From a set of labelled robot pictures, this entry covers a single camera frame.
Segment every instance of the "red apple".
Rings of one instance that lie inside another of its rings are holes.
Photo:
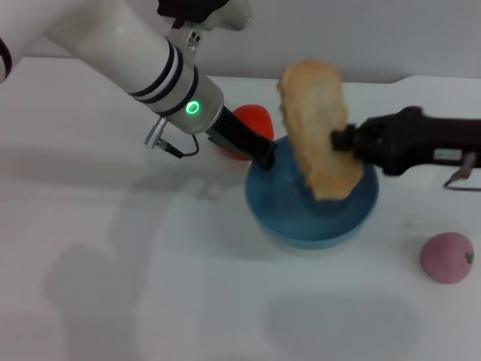
[[[421,250],[421,265],[426,273],[442,284],[462,281],[474,261],[470,240],[455,232],[435,235]]]

